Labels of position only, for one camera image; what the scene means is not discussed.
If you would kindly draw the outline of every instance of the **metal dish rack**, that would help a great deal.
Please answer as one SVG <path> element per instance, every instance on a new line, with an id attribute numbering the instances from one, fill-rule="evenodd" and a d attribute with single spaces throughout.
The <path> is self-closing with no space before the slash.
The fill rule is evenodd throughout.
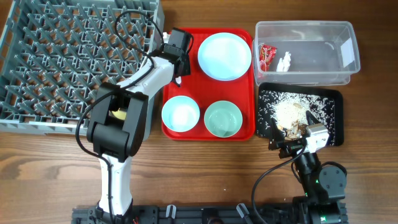
<path id="1" fill-rule="evenodd" d="M 14 0 L 0 39 L 0 131 L 74 133 L 99 85 L 116 84 L 141 66 L 142 55 L 113 30 L 129 9 L 153 16 L 163 30 L 160 0 Z M 146 52 L 160 46 L 155 26 L 142 15 L 126 15 L 118 30 Z"/>

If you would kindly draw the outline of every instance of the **red wrapper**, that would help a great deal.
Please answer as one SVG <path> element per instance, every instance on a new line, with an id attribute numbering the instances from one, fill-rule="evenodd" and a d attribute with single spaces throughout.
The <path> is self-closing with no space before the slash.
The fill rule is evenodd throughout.
<path id="1" fill-rule="evenodd" d="M 269 65 L 276 54 L 276 47 L 262 44 L 260 47 L 260 68 L 262 71 L 266 72 L 269 70 Z"/>

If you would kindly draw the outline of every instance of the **yellow object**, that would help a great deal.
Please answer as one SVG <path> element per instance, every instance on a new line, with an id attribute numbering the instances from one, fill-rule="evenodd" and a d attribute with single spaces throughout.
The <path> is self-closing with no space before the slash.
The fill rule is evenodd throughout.
<path id="1" fill-rule="evenodd" d="M 121 111 L 120 109 L 116 112 L 112 111 L 113 116 L 115 116 L 117 119 L 125 120 L 127 113 L 125 111 Z"/>

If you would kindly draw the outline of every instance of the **clear plastic container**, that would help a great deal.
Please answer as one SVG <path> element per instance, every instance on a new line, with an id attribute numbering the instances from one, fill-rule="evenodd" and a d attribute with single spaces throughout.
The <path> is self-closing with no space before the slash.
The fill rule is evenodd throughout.
<path id="1" fill-rule="evenodd" d="M 259 66 L 262 44 L 277 47 L 269 70 Z M 253 69 L 257 85 L 263 82 L 294 85 L 345 85 L 359 72 L 358 45 L 353 26 L 338 21 L 258 22 L 253 41 Z M 280 58 L 290 52 L 288 72 L 277 72 Z"/>

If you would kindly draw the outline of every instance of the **wooden tabletop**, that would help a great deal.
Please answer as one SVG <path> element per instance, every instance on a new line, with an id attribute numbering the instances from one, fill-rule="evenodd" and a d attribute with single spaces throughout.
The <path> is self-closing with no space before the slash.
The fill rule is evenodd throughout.
<path id="1" fill-rule="evenodd" d="M 11 1 L 0 1 L 0 30 Z M 348 170 L 350 223 L 398 222 L 398 13 L 390 1 L 163 0 L 165 30 L 240 27 L 253 37 L 258 21 L 350 21 L 362 69 L 345 86 L 345 143 L 319 152 Z M 151 136 L 133 158 L 136 205 L 236 205 L 250 202 L 253 183 L 281 163 L 267 141 L 180 142 L 161 131 L 159 110 Z M 100 164 L 71 136 L 0 133 L 0 223 L 70 223 L 72 208 L 101 195 Z M 257 189 L 258 202 L 303 195 L 289 167 Z"/>

